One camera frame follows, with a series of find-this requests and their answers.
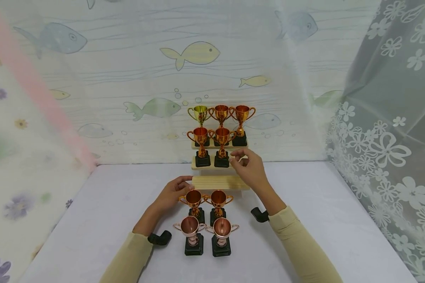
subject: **white table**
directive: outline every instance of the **white table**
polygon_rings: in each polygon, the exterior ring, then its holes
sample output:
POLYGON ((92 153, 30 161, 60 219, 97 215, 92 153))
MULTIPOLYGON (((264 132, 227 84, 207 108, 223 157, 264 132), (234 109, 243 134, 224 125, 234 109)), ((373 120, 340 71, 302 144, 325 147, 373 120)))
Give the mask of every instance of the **white table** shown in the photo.
MULTIPOLYGON (((328 254, 344 282, 416 282, 331 164, 267 163, 265 168, 275 190, 328 254)), ((189 164, 98 167, 21 283, 97 283, 146 206, 169 180, 190 173, 189 164)), ((171 242, 154 249, 139 282, 299 282, 269 224, 257 223, 249 213, 255 206, 262 208, 255 194, 231 194, 235 199, 225 207, 227 218, 240 228, 230 236, 230 256, 212 256, 212 234, 206 231, 204 254, 184 255, 185 237, 172 227, 188 214, 188 206, 180 204, 157 229, 158 234, 169 230, 171 242)), ((212 206, 201 206, 208 223, 212 206)))

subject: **green fish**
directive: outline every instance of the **green fish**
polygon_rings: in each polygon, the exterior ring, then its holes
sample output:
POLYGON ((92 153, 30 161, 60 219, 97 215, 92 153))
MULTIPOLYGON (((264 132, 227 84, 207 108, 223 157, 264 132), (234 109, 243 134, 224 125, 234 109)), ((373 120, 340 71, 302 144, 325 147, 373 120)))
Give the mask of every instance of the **green fish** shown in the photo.
POLYGON ((124 105, 127 108, 126 113, 134 113, 134 121, 140 120, 145 114, 159 118, 170 117, 181 109, 181 106, 165 98, 153 98, 143 109, 132 102, 125 102, 124 105))
POLYGON ((313 95, 310 93, 309 100, 312 106, 316 105, 321 108, 332 108, 340 103, 342 95, 343 90, 331 90, 317 98, 314 98, 313 95))

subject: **beige sleeve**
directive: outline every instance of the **beige sleeve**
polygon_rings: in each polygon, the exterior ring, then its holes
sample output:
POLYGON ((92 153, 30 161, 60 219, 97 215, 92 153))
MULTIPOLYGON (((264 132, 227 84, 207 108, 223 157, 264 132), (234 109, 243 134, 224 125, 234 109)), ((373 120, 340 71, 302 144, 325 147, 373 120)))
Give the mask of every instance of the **beige sleeve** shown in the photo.
POLYGON ((289 206, 269 216, 269 221, 302 283, 343 282, 327 255, 289 206))
POLYGON ((147 237, 129 233, 99 283, 136 283, 152 250, 147 237))

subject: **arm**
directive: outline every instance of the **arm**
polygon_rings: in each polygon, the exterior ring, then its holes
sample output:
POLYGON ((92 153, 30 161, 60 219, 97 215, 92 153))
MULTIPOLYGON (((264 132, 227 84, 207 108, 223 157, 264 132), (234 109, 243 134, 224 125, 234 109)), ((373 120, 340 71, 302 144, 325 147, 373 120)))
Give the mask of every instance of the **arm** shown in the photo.
POLYGON ((231 155, 234 156, 230 158, 231 166, 265 206, 270 225, 302 283, 341 283, 329 258, 269 184, 261 157, 249 149, 239 149, 231 155))
POLYGON ((146 209, 134 229, 108 265, 99 283, 136 283, 146 266, 153 245, 148 236, 154 231, 162 215, 176 205, 191 186, 186 181, 192 176, 180 176, 165 186, 158 198, 146 209))

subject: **copper trophy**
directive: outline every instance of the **copper trophy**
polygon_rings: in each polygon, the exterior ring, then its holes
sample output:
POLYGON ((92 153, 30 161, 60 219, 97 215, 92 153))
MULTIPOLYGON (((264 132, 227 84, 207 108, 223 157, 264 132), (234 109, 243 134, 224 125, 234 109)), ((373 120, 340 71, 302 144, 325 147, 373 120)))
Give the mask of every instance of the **copper trophy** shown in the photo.
POLYGON ((242 125, 246 120, 250 119, 255 114, 256 110, 254 107, 248 107, 245 105, 230 107, 230 111, 231 109, 233 109, 233 114, 231 117, 233 117, 233 119, 239 123, 239 126, 236 129, 237 137, 233 141, 233 146, 247 146, 247 136, 242 125))

